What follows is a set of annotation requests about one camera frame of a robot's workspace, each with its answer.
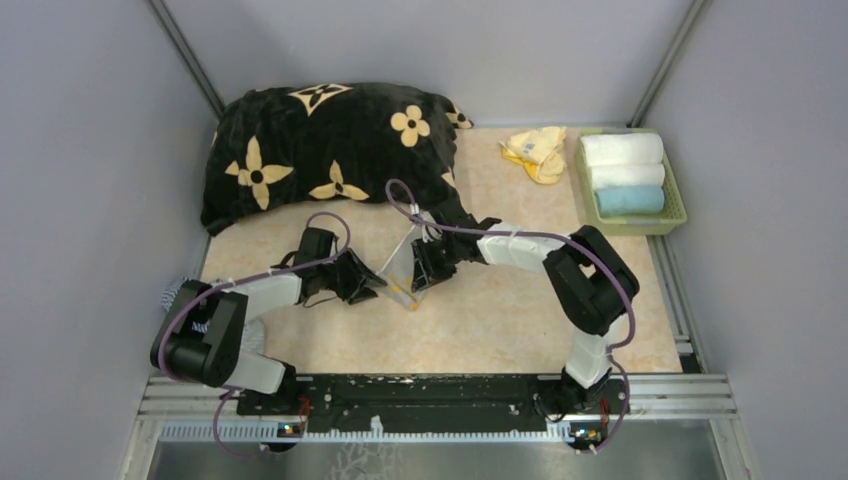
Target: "yellow towel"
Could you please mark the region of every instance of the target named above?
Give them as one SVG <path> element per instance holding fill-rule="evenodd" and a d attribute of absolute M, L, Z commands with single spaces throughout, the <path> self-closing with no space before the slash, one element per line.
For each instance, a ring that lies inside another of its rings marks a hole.
<path fill-rule="evenodd" d="M 513 135 L 501 142 L 503 157 L 524 167 L 534 182 L 552 185 L 565 169 L 565 127 L 545 127 Z"/>

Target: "white rolled towel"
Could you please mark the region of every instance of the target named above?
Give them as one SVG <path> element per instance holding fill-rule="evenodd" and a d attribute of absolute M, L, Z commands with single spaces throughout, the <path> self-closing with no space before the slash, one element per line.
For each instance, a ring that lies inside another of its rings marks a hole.
<path fill-rule="evenodd" d="M 656 133 L 586 135 L 580 141 L 590 167 L 662 163 L 662 139 Z"/>
<path fill-rule="evenodd" d="M 592 190 L 613 187 L 661 187 L 665 167 L 659 165 L 602 165 L 589 167 Z"/>

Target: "plastic basket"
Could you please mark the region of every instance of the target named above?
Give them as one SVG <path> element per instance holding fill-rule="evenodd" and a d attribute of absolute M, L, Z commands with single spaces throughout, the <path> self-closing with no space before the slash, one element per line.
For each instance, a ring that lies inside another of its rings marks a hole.
<path fill-rule="evenodd" d="M 580 131 L 580 137 L 588 135 L 611 135 L 622 133 L 653 132 L 650 128 L 584 128 Z M 665 194 L 665 207 L 662 212 L 653 215 L 621 215 L 617 217 L 601 217 L 598 213 L 598 202 L 592 191 L 592 183 L 589 179 L 589 171 L 586 167 L 586 157 L 583 151 L 583 142 L 577 139 L 577 152 L 575 153 L 577 174 L 580 176 L 580 190 L 583 195 L 583 205 L 586 206 L 586 221 L 598 228 L 605 235 L 665 235 L 674 227 L 686 223 L 686 209 L 683 208 L 683 200 L 674 180 L 674 172 L 668 163 L 668 156 L 663 153 L 663 166 L 665 167 L 665 181 L 663 182 L 663 193 Z"/>

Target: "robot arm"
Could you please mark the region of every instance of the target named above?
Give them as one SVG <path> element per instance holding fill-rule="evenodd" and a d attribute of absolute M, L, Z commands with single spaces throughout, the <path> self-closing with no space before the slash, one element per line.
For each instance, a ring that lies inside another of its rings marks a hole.
<path fill-rule="evenodd" d="M 330 257 L 336 243 L 333 232 L 307 227 L 296 252 L 274 268 L 301 265 Z M 372 287 L 386 283 L 369 270 L 353 250 L 346 250 L 332 263 L 298 270 L 296 273 L 273 273 L 250 283 L 223 289 L 191 309 L 168 337 L 165 362 L 181 378 L 212 387 L 253 390 L 274 395 L 281 392 L 286 379 L 293 379 L 294 366 L 262 355 L 240 351 L 245 319 L 250 319 L 280 307 L 305 302 L 321 290 L 330 290 L 348 304 L 355 304 L 377 293 Z M 150 361 L 159 365 L 159 348 L 165 332 L 180 311 L 198 296 L 212 288 L 197 280 L 184 283 L 159 334 L 153 342 Z M 205 331 L 196 331 L 194 324 L 205 324 Z"/>
<path fill-rule="evenodd" d="M 451 198 L 429 212 L 436 223 L 485 231 L 516 232 L 521 229 L 487 218 L 480 223 L 466 213 L 458 198 Z M 584 226 L 571 240 L 597 256 L 621 284 L 628 299 L 639 292 L 639 282 L 604 236 Z M 609 376 L 607 347 L 626 325 L 625 307 L 609 279 L 600 271 L 587 275 L 588 258 L 562 241 L 523 236 L 489 236 L 445 231 L 438 239 L 418 240 L 412 245 L 416 258 L 413 290 L 430 288 L 456 273 L 455 265 L 473 261 L 510 265 L 546 273 L 566 316 L 577 327 L 569 360 L 563 369 L 562 395 L 566 408 L 585 403 Z"/>
<path fill-rule="evenodd" d="M 462 208 L 458 198 L 436 206 L 430 214 L 438 224 L 482 231 L 514 232 L 518 229 L 498 219 L 477 222 Z M 335 235 L 327 230 L 307 227 L 297 252 L 287 255 L 293 265 L 327 258 L 335 244 Z M 639 283 L 601 233 L 583 227 L 571 235 L 577 242 L 609 267 L 632 299 Z M 559 240 L 522 236 L 487 236 L 445 231 L 429 241 L 412 244 L 415 257 L 413 290 L 430 288 L 456 273 L 456 264 L 474 261 L 489 265 L 511 265 L 546 273 L 560 304 L 577 327 L 571 357 L 563 369 L 563 384 L 557 392 L 559 411 L 579 410 L 594 396 L 610 372 L 607 347 L 617 337 L 624 319 L 624 305 L 617 291 L 601 272 L 591 275 L 583 268 L 591 262 L 576 249 Z M 284 259 L 277 268 L 287 267 Z M 286 381 L 294 381 L 295 368 L 261 355 L 240 352 L 244 321 L 269 310 L 296 305 L 320 290 L 331 290 L 353 304 L 373 298 L 371 287 L 385 282 L 371 272 L 350 250 L 333 263 L 317 265 L 289 274 L 273 274 L 240 287 L 217 292 L 181 320 L 168 338 L 165 361 L 183 378 L 209 386 L 227 385 L 269 395 L 286 395 Z M 191 281 L 179 291 L 169 315 L 151 350 L 151 362 L 159 367 L 159 346 L 177 312 L 183 310 L 210 285 Z M 191 328 L 193 323 L 208 322 L 205 333 Z"/>

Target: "black mounting plate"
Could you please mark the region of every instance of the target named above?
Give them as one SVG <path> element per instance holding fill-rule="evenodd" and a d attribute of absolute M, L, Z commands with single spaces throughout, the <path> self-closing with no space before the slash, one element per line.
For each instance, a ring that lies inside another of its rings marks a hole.
<path fill-rule="evenodd" d="M 386 433 L 535 432 L 547 427 L 534 394 L 561 384 L 556 374 L 300 374 L 296 380 L 294 396 L 243 392 L 237 413 L 298 415 L 308 398 L 313 433 L 370 431 L 377 415 Z M 610 379 L 598 392 L 597 402 L 607 399 L 611 416 L 621 411 L 623 388 L 621 380 Z M 575 413 L 599 415 L 597 402 Z"/>

